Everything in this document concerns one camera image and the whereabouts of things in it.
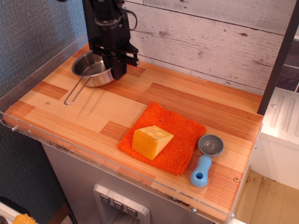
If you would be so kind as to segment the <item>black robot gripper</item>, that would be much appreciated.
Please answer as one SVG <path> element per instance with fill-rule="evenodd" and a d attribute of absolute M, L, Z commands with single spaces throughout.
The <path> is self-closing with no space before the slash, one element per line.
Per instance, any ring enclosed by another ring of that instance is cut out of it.
<path fill-rule="evenodd" d="M 127 73 L 127 63 L 139 66 L 138 49 L 130 43 L 128 20 L 94 21 L 96 34 L 90 39 L 90 47 L 102 54 L 105 68 L 111 69 L 115 80 Z"/>

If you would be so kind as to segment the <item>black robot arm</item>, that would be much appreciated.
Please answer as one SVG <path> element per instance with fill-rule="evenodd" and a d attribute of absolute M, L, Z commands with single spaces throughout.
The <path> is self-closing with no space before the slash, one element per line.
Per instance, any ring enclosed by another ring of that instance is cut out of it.
<path fill-rule="evenodd" d="M 128 14 L 134 12 L 124 9 L 123 0 L 91 0 L 91 10 L 94 12 L 91 22 L 93 34 L 89 37 L 90 49 L 101 55 L 106 68 L 112 70 L 115 80 L 127 73 L 127 65 L 139 66 L 138 49 L 130 43 L 131 33 L 135 30 L 129 25 Z"/>

